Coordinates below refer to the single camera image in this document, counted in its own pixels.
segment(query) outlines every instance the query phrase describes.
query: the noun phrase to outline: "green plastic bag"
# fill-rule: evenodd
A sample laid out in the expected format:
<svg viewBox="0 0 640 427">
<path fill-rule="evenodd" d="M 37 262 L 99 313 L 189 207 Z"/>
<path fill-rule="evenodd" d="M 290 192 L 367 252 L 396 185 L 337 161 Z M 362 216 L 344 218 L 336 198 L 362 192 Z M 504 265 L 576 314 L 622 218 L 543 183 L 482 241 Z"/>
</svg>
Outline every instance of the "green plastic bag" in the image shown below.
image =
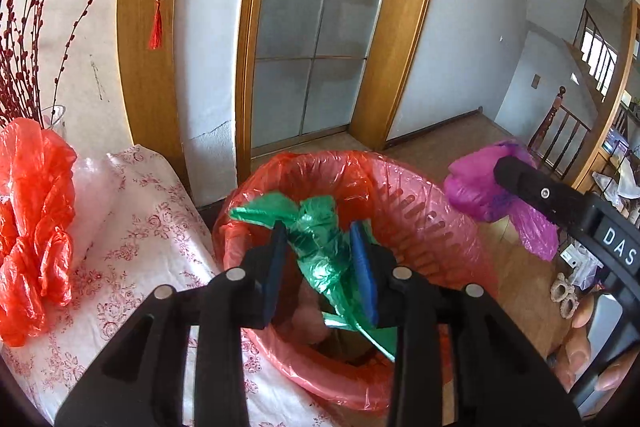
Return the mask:
<svg viewBox="0 0 640 427">
<path fill-rule="evenodd" d="M 245 206 L 229 210 L 229 217 L 272 229 L 276 221 L 287 228 L 289 244 L 308 283 L 324 295 L 336 315 L 324 314 L 329 327 L 360 331 L 392 362 L 396 353 L 396 328 L 374 328 L 360 304 L 358 283 L 351 263 L 349 232 L 338 226 L 335 200 L 317 196 L 300 206 L 280 192 L 270 192 Z M 366 227 L 370 240 L 375 241 Z"/>
</svg>

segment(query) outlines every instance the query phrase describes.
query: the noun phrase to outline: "red tassel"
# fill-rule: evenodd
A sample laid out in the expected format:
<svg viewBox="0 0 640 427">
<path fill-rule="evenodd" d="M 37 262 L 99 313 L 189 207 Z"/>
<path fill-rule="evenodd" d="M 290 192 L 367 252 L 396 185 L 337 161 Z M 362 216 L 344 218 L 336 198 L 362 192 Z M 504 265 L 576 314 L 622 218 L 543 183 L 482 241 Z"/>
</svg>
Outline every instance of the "red tassel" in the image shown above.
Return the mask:
<svg viewBox="0 0 640 427">
<path fill-rule="evenodd" d="M 156 50 L 162 47 L 162 15 L 160 13 L 160 0 L 156 0 L 156 15 L 154 16 L 154 27 L 149 37 L 149 49 Z"/>
</svg>

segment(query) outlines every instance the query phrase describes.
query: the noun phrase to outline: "doorway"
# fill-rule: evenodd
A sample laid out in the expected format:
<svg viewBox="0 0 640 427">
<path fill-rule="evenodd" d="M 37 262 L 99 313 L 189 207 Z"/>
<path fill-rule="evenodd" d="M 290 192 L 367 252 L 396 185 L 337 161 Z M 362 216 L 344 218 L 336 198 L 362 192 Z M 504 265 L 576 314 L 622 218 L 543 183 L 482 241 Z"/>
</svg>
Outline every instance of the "doorway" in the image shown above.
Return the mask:
<svg viewBox="0 0 640 427">
<path fill-rule="evenodd" d="M 251 156 L 346 130 L 382 0 L 262 0 Z"/>
</svg>

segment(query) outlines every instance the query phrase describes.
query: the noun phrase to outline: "trash can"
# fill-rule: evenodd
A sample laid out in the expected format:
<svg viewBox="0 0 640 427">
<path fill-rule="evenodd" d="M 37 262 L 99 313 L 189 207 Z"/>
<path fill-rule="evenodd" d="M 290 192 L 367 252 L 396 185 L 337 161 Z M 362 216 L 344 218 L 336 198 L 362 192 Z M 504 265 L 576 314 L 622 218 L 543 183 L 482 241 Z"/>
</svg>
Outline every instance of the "trash can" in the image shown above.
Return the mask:
<svg viewBox="0 0 640 427">
<path fill-rule="evenodd" d="M 398 263 L 437 285 L 460 289 L 474 282 L 496 295 L 493 264 L 473 220 L 454 210 L 433 182 L 373 152 L 281 153 L 258 168 L 226 198 L 213 227 L 216 261 L 223 269 L 238 266 L 249 248 L 266 244 L 270 237 L 263 227 L 231 220 L 229 209 L 273 191 L 297 203 L 331 195 L 341 229 L 347 230 L 355 219 L 370 219 L 374 237 L 394 252 Z M 287 271 L 283 279 L 280 297 L 295 295 L 300 280 L 287 287 Z M 286 343 L 273 325 L 245 333 L 277 370 L 310 393 L 350 409 L 388 407 L 393 364 L 384 356 L 354 366 L 310 346 Z M 444 331 L 441 346 L 448 381 L 452 373 Z"/>
</svg>

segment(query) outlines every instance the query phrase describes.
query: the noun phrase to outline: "frosted glass panel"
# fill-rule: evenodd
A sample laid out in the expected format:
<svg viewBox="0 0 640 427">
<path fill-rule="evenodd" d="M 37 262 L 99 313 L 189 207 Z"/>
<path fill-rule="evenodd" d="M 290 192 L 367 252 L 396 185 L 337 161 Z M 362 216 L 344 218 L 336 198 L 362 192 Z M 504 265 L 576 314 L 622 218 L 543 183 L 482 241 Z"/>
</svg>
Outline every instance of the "frosted glass panel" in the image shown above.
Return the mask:
<svg viewBox="0 0 640 427">
<path fill-rule="evenodd" d="M 324 0 L 318 55 L 365 58 L 380 0 Z"/>
<path fill-rule="evenodd" d="M 364 63 L 364 60 L 348 58 L 316 58 L 311 73 L 303 133 L 351 121 Z"/>
<path fill-rule="evenodd" d="M 262 0 L 258 58 L 312 57 L 322 0 Z"/>
<path fill-rule="evenodd" d="M 251 147 L 300 133 L 311 60 L 255 63 Z"/>
</svg>

